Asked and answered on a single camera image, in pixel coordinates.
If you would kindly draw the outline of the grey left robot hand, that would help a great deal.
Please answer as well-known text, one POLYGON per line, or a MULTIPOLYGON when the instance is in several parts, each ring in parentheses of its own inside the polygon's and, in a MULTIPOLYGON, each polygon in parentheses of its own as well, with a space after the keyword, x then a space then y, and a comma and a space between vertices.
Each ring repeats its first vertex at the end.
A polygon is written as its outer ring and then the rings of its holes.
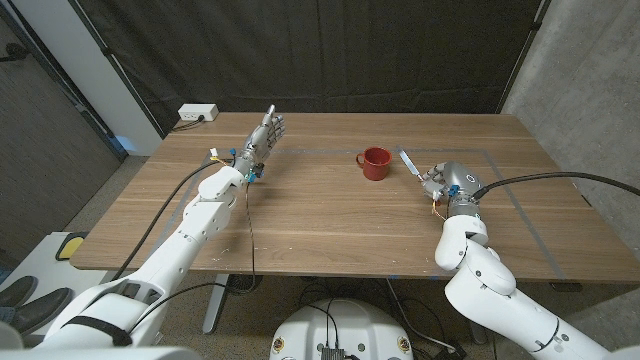
POLYGON ((261 123, 245 139, 243 147, 236 155, 233 167, 245 176, 255 172, 255 167, 266 161, 284 133, 284 119, 281 115, 275 114, 275 106, 271 105, 261 123))

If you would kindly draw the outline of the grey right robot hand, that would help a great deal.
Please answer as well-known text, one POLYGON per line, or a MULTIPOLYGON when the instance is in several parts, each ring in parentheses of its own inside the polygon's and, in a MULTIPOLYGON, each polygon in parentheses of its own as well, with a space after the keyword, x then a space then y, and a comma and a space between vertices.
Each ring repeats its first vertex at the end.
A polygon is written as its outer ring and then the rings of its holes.
POLYGON ((447 217, 481 217, 479 201, 472 197, 484 184, 463 164, 449 161, 435 165, 422 175, 422 186, 426 196, 447 205, 447 217))

